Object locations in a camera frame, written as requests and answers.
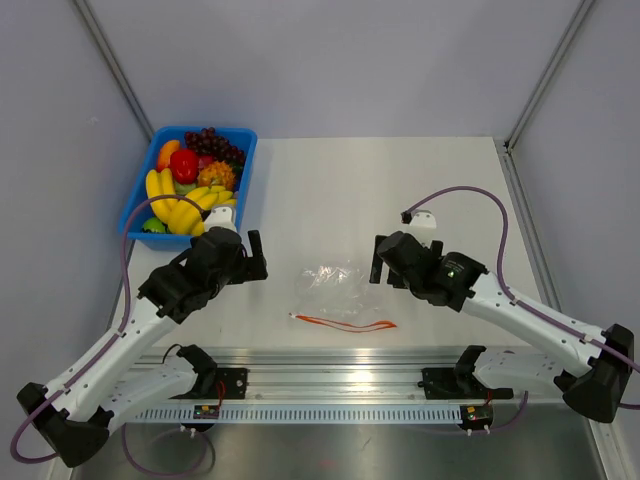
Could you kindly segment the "clear zip top bag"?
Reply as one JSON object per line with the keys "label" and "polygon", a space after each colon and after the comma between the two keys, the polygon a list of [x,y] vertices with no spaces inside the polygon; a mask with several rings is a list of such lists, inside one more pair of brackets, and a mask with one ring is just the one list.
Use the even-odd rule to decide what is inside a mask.
{"label": "clear zip top bag", "polygon": [[296,303],[292,320],[350,334],[367,334],[398,328],[371,292],[368,276],[351,263],[317,265],[296,278]]}

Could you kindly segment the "large yellow banana bunch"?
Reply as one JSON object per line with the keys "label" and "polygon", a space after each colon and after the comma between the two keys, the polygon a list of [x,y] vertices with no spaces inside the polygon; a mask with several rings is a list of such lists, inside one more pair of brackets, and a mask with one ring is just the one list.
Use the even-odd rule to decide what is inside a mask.
{"label": "large yellow banana bunch", "polygon": [[172,234],[200,236],[205,231],[201,212],[187,202],[187,199],[196,202],[205,212],[209,212],[215,206],[235,207],[237,204],[234,194],[222,186],[198,187],[183,200],[179,200],[171,211],[168,230]]}

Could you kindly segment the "red bell pepper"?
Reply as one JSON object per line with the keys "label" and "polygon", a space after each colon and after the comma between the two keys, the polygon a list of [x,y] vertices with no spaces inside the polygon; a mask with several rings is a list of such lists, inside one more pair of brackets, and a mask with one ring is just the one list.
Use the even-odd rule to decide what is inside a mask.
{"label": "red bell pepper", "polygon": [[199,173],[199,158],[190,149],[180,149],[170,156],[169,168],[173,178],[180,184],[191,184],[197,179]]}

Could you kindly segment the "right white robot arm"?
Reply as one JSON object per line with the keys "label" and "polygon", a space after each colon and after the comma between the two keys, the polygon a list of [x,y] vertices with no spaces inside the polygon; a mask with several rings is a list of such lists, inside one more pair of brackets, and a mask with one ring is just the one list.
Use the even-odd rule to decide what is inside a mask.
{"label": "right white robot arm", "polygon": [[370,280],[378,283],[389,269],[388,284],[419,300],[492,323],[558,361],[552,379],[563,401],[575,412],[610,423],[623,408],[622,396],[632,371],[634,335],[615,324],[607,330],[574,320],[556,310],[518,297],[500,274],[434,241],[422,245],[397,231],[375,239]]}

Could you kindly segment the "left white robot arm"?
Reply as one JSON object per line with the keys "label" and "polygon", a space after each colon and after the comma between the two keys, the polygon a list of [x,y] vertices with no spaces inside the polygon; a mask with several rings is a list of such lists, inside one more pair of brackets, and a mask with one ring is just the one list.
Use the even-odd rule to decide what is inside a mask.
{"label": "left white robot arm", "polygon": [[224,287],[267,278],[259,231],[213,227],[168,264],[154,269],[125,309],[124,322],[106,332],[75,364],[42,385],[27,383],[17,400],[55,457],[77,467],[140,413],[168,399],[241,399],[243,368],[221,368],[196,345],[124,381],[123,375],[159,339],[203,309]]}

